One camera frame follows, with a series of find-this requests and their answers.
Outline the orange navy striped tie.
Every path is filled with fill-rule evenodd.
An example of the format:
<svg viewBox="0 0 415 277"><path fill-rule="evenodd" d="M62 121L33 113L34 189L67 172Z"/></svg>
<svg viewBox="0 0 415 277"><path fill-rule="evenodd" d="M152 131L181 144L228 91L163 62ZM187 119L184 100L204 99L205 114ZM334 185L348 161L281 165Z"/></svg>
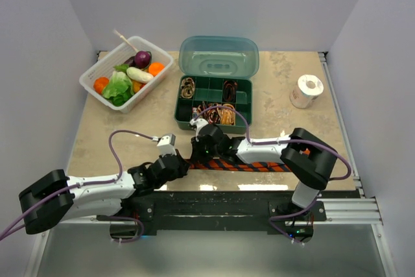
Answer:
<svg viewBox="0 0 415 277"><path fill-rule="evenodd" d="M238 171L238 172L291 172L283 163L254 162L249 164L231 164L221 159L212 159L206 163L191 163L190 169L210 171Z"/></svg>

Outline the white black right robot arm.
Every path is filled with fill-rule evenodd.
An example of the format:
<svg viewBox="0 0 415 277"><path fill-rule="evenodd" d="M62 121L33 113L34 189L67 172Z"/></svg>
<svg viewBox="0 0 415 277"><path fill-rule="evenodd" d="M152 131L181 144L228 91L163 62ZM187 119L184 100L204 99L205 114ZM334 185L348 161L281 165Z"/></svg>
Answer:
<svg viewBox="0 0 415 277"><path fill-rule="evenodd" d="M293 219L304 220L312 212L311 203L329 182L337 151L303 128L289 136L268 139L230 137L219 126L202 120L192 121L195 137L191 139L193 163L212 159L238 167L254 163L283 164L296 176L298 184L289 204Z"/></svg>

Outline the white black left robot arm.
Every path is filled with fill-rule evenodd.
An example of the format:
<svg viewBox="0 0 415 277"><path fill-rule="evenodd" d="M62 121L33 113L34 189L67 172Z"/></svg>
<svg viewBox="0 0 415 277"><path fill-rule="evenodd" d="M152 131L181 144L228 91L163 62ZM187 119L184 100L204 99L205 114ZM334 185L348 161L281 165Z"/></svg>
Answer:
<svg viewBox="0 0 415 277"><path fill-rule="evenodd" d="M183 178L191 164L177 154L159 156L121 173L121 176L79 178L53 170L24 189L19 202L25 231L39 234L58 223L90 215L127 220L134 214L130 199L143 197L167 182Z"/></svg>

